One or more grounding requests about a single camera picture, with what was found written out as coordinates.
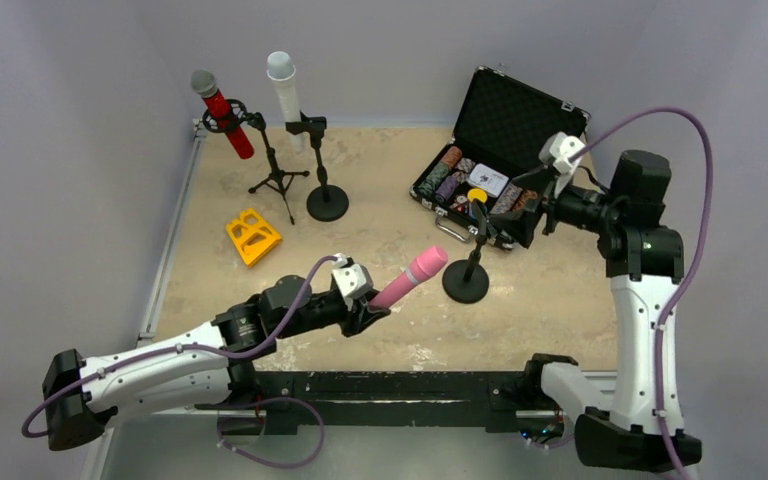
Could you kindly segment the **black round-base stand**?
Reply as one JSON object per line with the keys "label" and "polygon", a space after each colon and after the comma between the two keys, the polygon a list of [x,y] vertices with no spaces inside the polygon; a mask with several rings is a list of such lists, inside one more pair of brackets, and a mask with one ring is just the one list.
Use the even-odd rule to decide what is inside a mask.
{"label": "black round-base stand", "polygon": [[288,133],[300,135],[307,133],[311,148],[317,163],[316,175],[319,186],[314,188],[306,200],[308,214],[319,222],[333,222],[342,218],[348,211],[349,199],[346,192],[328,181],[327,169],[324,165],[321,147],[327,129],[327,119],[324,116],[307,116],[300,113],[298,121],[285,123]]}
{"label": "black round-base stand", "polygon": [[475,246],[465,260],[451,263],[444,271],[442,286],[446,295],[461,304],[474,304],[482,300],[489,290],[489,276],[480,265],[482,249],[488,240],[487,209],[480,200],[472,200],[471,207],[478,220]]}

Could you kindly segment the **pink microphone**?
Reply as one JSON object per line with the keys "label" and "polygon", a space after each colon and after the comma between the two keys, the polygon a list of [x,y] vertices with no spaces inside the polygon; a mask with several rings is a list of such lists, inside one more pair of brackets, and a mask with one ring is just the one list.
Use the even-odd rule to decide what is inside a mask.
{"label": "pink microphone", "polygon": [[374,309],[389,309],[414,288],[436,276],[448,263],[448,253],[439,246],[431,246],[415,257],[410,264],[381,290],[370,302]]}

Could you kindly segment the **white microphone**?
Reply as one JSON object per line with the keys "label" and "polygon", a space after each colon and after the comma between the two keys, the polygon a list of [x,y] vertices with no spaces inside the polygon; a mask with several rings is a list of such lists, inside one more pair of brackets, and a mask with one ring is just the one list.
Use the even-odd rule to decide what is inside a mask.
{"label": "white microphone", "polygon": [[302,121],[295,76],[296,67],[290,55],[284,51],[275,51],[267,57],[267,76],[279,100],[285,123]]}

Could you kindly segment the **red glitter microphone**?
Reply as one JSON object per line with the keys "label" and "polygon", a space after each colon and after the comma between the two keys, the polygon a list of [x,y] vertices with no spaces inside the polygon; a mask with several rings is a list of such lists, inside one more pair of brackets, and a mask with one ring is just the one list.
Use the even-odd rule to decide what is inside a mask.
{"label": "red glitter microphone", "polygon": [[231,103],[218,88],[214,74],[197,69],[191,74],[190,86],[205,103],[209,116],[216,123],[215,131],[225,134],[241,159],[250,159],[254,155],[254,148],[240,127],[240,120],[233,113]]}

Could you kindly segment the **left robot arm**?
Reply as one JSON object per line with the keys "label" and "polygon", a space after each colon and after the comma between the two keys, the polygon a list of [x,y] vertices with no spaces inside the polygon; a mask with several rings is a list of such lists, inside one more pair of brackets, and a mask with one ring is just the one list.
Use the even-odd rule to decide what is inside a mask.
{"label": "left robot arm", "polygon": [[62,351],[42,384],[40,435],[49,450],[65,451],[134,416],[254,393],[252,363],[273,354],[278,340],[332,325],[358,335],[404,294],[396,281],[374,289],[356,265],[333,270],[320,293],[289,275],[177,337],[106,356]]}

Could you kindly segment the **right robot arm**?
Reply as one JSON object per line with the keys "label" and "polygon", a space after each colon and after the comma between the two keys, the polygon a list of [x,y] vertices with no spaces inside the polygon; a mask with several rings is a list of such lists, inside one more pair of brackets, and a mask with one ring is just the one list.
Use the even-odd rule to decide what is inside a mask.
{"label": "right robot arm", "polygon": [[551,233],[561,223],[598,237],[617,322],[613,394],[603,394],[572,358],[552,354],[534,355],[503,390],[558,407],[587,466],[678,473],[702,458],[701,441],[685,430],[676,385],[674,297],[687,275],[682,237],[661,222],[670,179],[666,158],[628,150],[604,192],[548,185],[523,208],[489,219],[523,246],[537,227]]}

